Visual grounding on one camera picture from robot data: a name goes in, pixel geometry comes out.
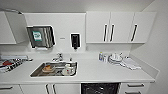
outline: cabinet handle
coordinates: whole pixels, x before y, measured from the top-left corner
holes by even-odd
[[[110,39],[110,41],[112,41],[112,38],[113,38],[113,31],[114,31],[114,25],[112,25],[112,28],[111,28],[111,39]]]
[[[104,31],[104,41],[106,41],[106,30],[107,30],[107,25],[105,25],[105,31]]]
[[[55,84],[53,85],[53,89],[54,89],[54,94],[56,94],[56,91],[55,91]]]
[[[0,90],[9,90],[12,89],[13,87],[7,87],[7,88],[0,88]]]
[[[141,92],[125,92],[125,94],[141,94]]]
[[[144,87],[144,84],[141,84],[141,85],[129,85],[127,84],[128,87]]]
[[[47,94],[49,94],[49,91],[48,91],[48,84],[46,85],[46,90],[47,90]]]
[[[134,37],[135,37],[135,32],[136,32],[137,26],[138,26],[138,25],[135,25],[135,28],[134,28],[134,33],[133,33],[133,35],[132,35],[132,39],[131,39],[131,41],[133,41],[133,40],[134,40]]]

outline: sink basin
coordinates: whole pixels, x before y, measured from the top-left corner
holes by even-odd
[[[69,65],[70,68],[72,68],[72,73],[66,74],[64,71],[66,70],[66,65]],[[45,72],[43,68],[45,68],[47,65],[50,65],[52,68],[52,71]],[[42,63],[30,76],[31,77],[40,77],[40,76],[74,76],[76,75],[77,70],[77,62],[75,63],[67,63],[67,62],[58,62],[58,63],[51,63],[46,62]]]

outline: white cabinet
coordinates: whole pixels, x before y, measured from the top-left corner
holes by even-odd
[[[20,85],[24,94],[80,94],[81,84]]]
[[[86,13],[86,43],[145,43],[155,12]]]
[[[56,94],[81,94],[81,84],[55,84]]]
[[[48,84],[20,85],[24,94],[49,94]]]
[[[19,85],[0,85],[0,94],[23,94]]]
[[[134,13],[87,12],[86,43],[127,43]]]
[[[86,43],[104,43],[107,41],[110,12],[86,13]]]
[[[109,39],[111,43],[127,43],[131,24],[133,20],[133,12],[115,13],[111,12]]]
[[[153,26],[156,12],[136,12],[132,23],[129,43],[145,43]]]
[[[28,40],[23,14],[0,12],[0,44],[17,44]]]
[[[147,94],[150,83],[121,83],[118,94]]]

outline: kitchen cabinet door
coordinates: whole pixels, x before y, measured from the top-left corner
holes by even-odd
[[[23,94],[19,85],[0,85],[0,94]]]
[[[86,12],[86,43],[105,43],[110,12]]]
[[[23,14],[0,12],[0,44],[17,44],[28,40]]]
[[[127,43],[133,17],[133,12],[111,12],[108,42]]]
[[[81,84],[54,84],[55,94],[81,94]]]
[[[20,85],[24,94],[52,94],[50,85]]]
[[[129,34],[129,43],[145,43],[152,29],[156,13],[136,12]]]

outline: sticker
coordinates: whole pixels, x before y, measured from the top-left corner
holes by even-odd
[[[40,31],[33,31],[33,36],[35,41],[42,41]]]

